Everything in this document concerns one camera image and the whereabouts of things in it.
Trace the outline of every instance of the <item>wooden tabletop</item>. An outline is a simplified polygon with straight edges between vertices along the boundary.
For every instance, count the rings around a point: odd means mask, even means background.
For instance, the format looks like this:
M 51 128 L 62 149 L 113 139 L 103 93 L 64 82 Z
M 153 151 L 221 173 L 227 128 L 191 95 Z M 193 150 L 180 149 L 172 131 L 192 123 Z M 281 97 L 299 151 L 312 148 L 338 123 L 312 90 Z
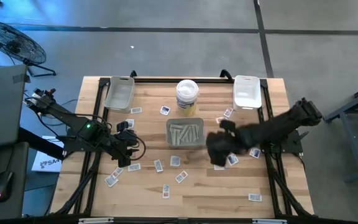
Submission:
M 76 107 L 77 113 L 93 112 L 99 78 L 84 77 Z M 273 113 L 276 116 L 289 109 L 284 81 L 281 78 L 268 78 L 267 82 Z M 216 132 L 219 126 L 215 119 L 222 117 L 226 108 L 232 106 L 232 84 L 199 84 L 198 86 L 200 95 L 194 117 L 204 119 L 205 133 Z M 249 155 L 239 156 L 238 164 L 234 166 L 227 164 L 226 170 L 214 170 L 205 147 L 198 151 L 169 148 L 165 142 L 165 123 L 169 118 L 181 118 L 177 113 L 175 87 L 176 83 L 136 83 L 132 107 L 142 107 L 142 113 L 109 112 L 108 122 L 113 127 L 127 118 L 135 119 L 135 133 L 145 141 L 147 151 L 143 158 L 136 161 L 140 162 L 142 169 L 128 172 L 125 168 L 119 176 L 119 182 L 111 188 L 107 186 L 104 179 L 117 167 L 117 161 L 112 161 L 108 154 L 103 153 L 91 215 L 93 217 L 273 217 L 272 198 L 263 155 L 259 159 Z M 162 105 L 171 107 L 168 116 L 159 113 Z M 103 106 L 100 107 L 99 115 L 102 114 L 102 110 Z M 235 111 L 230 119 L 237 125 L 259 122 L 256 111 Z M 171 167 L 170 156 L 180 156 L 181 166 Z M 61 208 L 76 189 L 83 158 L 83 152 L 76 152 L 63 161 L 51 212 Z M 154 169 L 153 161 L 156 159 L 162 161 L 162 173 L 156 173 Z M 302 206 L 313 213 L 301 162 L 293 155 L 284 154 L 283 164 L 289 189 Z M 183 170 L 187 171 L 189 176 L 178 184 L 175 177 Z M 170 186 L 169 199 L 162 199 L 163 184 Z M 86 203 L 88 187 L 85 188 L 81 209 Z M 249 193 L 262 194 L 263 201 L 248 201 Z M 280 208 L 284 211 L 280 190 L 278 190 L 278 199 Z

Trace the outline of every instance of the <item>plastic container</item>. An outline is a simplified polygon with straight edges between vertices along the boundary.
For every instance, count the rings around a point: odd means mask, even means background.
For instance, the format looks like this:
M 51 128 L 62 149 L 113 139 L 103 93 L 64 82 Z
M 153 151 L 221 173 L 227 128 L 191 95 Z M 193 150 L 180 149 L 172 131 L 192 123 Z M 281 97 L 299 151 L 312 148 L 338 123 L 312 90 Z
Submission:
M 235 110 L 253 110 L 261 106 L 259 78 L 236 76 L 233 86 L 233 108 Z
M 186 125 L 195 124 L 198 125 L 198 139 L 195 142 L 181 142 L 179 145 L 172 143 L 172 136 L 170 130 L 171 124 Z M 205 145 L 205 133 L 204 133 L 204 120 L 201 118 L 178 118 L 168 119 L 166 132 L 166 142 L 171 147 L 183 147 L 183 146 L 204 146 Z
M 193 116 L 196 113 L 198 86 L 193 80 L 182 80 L 177 85 L 178 111 L 183 116 Z
M 130 77 L 111 77 L 110 88 L 103 106 L 117 113 L 131 112 L 135 95 L 135 80 Z

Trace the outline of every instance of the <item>white lid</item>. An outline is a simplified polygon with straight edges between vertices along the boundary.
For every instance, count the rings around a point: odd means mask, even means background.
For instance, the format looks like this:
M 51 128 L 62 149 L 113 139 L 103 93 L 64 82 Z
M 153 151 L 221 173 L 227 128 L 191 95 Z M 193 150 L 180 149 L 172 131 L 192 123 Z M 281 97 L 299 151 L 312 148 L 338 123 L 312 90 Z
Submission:
M 197 99 L 198 85 L 193 80 L 182 80 L 177 85 L 177 97 L 184 102 Z

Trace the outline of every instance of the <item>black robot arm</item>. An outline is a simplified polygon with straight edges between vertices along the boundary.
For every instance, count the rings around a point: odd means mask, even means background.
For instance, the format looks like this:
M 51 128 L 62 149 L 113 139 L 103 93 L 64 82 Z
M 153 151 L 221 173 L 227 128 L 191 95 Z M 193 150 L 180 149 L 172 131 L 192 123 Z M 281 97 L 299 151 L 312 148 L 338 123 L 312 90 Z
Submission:
M 57 136 L 65 145 L 65 151 L 104 151 L 112 160 L 118 160 L 119 167 L 131 164 L 130 156 L 138 149 L 128 149 L 138 144 L 136 134 L 128 130 L 125 121 L 117 125 L 118 134 L 110 134 L 108 123 L 92 114 L 74 114 L 56 103 L 53 98 L 55 89 L 41 91 L 36 89 L 34 96 L 26 98 L 27 107 L 36 113 L 50 114 L 69 127 L 67 136 Z M 100 118 L 88 119 L 84 115 Z
M 236 128 L 234 122 L 222 120 L 220 127 L 225 132 L 209 133 L 206 138 L 211 163 L 224 166 L 230 153 L 242 154 L 264 142 L 280 142 L 300 126 L 317 125 L 321 118 L 322 115 L 313 102 L 302 98 L 287 112 L 260 124 Z

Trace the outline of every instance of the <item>concrete floor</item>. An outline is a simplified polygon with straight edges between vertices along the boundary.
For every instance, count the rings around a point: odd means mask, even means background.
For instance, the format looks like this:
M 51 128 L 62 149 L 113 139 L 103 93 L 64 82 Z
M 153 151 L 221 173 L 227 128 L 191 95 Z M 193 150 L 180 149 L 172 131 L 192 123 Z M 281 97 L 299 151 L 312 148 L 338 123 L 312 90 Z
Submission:
M 260 0 L 260 7 L 266 29 L 358 30 L 358 0 Z M 258 28 L 253 0 L 10 0 L 0 8 L 0 21 L 43 26 Z M 61 103 L 78 96 L 85 75 L 129 75 L 136 70 L 144 76 L 213 77 L 225 68 L 232 75 L 267 76 L 259 34 L 25 33 L 45 49 L 44 66 L 58 72 L 56 77 L 33 78 L 26 89 L 56 88 Z M 358 35 L 272 34 L 267 35 L 267 44 L 274 77 L 285 79 L 290 102 L 305 96 L 327 114 L 358 90 Z M 0 53 L 0 65 L 11 64 Z M 74 110 L 75 102 L 67 108 Z M 35 134 L 51 135 L 26 108 L 21 125 Z M 63 127 L 55 129 L 64 132 Z M 310 131 L 303 149 L 315 213 L 358 221 L 358 182 L 342 181 L 356 171 L 356 163 L 341 123 L 301 130 Z M 29 166 L 34 156 L 32 151 Z M 28 171 L 23 212 L 43 215 L 55 181 L 55 174 Z M 49 196 L 35 202 L 33 195 Z

